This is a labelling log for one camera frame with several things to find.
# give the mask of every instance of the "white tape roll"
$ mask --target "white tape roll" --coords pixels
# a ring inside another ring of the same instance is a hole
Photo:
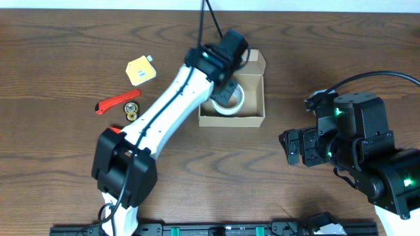
[[[233,96],[235,96],[238,103],[233,106],[232,108],[224,108],[217,104],[216,101],[212,100],[214,109],[219,112],[222,115],[233,115],[239,112],[243,106],[243,101],[245,101],[245,93],[243,92],[243,88],[241,85],[237,85],[234,92],[232,93]]]

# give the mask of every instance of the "open box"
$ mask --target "open box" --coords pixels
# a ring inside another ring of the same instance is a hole
[[[260,127],[265,118],[264,69],[263,55],[259,50],[251,49],[247,65],[233,74],[234,79],[245,92],[241,110],[234,115],[221,115],[213,108],[211,100],[208,100],[198,108],[198,125],[200,127]]]

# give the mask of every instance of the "green led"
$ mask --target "green led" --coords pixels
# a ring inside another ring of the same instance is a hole
[[[340,111],[340,109],[338,109],[338,108],[335,110],[335,114],[336,114],[336,115],[340,115],[340,114],[342,114],[342,113],[344,113],[344,112],[343,112],[343,111]]]
[[[407,186],[409,186],[410,184],[413,184],[413,180],[410,180],[410,179],[406,179],[406,180],[404,180],[404,185],[407,187]]]

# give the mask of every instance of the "wood grain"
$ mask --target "wood grain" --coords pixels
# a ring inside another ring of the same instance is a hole
[[[379,223],[361,193],[332,166],[288,166],[277,136],[313,125],[303,99],[357,73],[391,69],[420,77],[420,15],[217,12],[267,61],[261,128],[199,128],[193,112],[157,161],[159,181],[139,217],[166,222],[265,221],[330,211]],[[91,178],[96,139],[127,125],[120,108],[94,113],[132,89],[127,62],[152,55],[158,76],[141,86],[145,111],[196,43],[198,12],[0,10],[0,228],[47,235],[53,225],[89,224],[102,205]],[[210,17],[206,42],[217,42]],[[403,148],[420,148],[420,90],[407,81],[355,81],[340,93],[385,99]]]

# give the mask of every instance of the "red object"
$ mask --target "red object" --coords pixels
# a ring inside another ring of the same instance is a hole
[[[114,96],[113,98],[104,100],[99,102],[95,107],[94,110],[96,111],[96,114],[102,115],[107,109],[112,108],[115,105],[118,105],[122,102],[126,102],[128,100],[131,100],[137,96],[140,96],[142,93],[138,89],[133,89],[130,92],[126,92],[125,94],[121,94],[118,96]]]
[[[115,127],[110,127],[110,130],[116,132],[117,134],[119,134],[121,132],[120,128],[115,128]]]

